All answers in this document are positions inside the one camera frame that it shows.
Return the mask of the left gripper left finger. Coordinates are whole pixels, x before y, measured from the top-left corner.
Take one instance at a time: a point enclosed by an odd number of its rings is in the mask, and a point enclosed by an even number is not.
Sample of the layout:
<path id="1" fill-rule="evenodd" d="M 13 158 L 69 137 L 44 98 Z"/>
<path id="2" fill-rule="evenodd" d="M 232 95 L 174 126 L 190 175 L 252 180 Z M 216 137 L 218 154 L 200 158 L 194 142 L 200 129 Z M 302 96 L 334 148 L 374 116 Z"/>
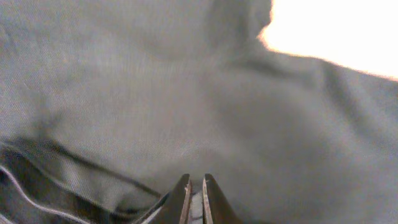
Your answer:
<path id="1" fill-rule="evenodd" d="M 192 182 L 184 174 L 170 191 L 159 211 L 148 221 L 150 224 L 189 224 L 191 215 Z"/>

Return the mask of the black t-shirt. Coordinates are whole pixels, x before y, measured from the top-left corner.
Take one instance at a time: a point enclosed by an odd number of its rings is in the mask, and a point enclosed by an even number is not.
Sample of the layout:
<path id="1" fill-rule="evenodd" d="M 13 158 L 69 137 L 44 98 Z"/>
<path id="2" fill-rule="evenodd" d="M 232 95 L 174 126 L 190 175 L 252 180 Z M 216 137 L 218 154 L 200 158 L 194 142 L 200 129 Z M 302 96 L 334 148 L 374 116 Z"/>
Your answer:
<path id="1" fill-rule="evenodd" d="M 2 1 L 1 222 L 396 223 L 397 83 L 263 47 L 269 1 Z"/>

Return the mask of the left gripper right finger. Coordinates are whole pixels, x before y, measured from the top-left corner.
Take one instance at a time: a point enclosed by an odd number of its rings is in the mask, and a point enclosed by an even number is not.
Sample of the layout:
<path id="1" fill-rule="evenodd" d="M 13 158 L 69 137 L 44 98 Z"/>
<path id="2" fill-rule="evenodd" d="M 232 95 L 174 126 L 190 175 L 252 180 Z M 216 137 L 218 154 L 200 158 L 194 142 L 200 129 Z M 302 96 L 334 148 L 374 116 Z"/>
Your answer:
<path id="1" fill-rule="evenodd" d="M 202 193 L 205 224 L 243 224 L 211 174 L 204 176 Z"/>

